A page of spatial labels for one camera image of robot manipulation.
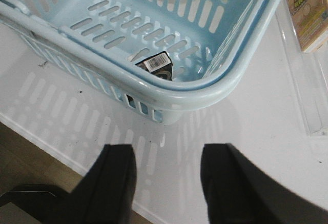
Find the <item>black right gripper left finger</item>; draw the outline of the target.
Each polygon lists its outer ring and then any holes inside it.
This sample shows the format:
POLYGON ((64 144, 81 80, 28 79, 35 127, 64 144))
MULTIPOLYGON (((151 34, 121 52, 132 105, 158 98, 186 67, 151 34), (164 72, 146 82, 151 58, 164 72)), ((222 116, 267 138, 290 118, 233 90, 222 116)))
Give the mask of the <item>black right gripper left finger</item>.
POLYGON ((72 192, 24 184, 2 194, 1 206, 12 203, 41 223, 130 223, 135 189, 132 146, 106 144, 72 192))

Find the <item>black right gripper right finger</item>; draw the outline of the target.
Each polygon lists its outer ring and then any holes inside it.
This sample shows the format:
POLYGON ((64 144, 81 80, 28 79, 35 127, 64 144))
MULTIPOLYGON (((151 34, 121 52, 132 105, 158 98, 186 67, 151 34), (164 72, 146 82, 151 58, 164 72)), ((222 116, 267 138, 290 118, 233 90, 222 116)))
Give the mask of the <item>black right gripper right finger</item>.
POLYGON ((327 223, 327 210, 273 180, 232 144, 205 144, 200 178, 209 223, 327 223))

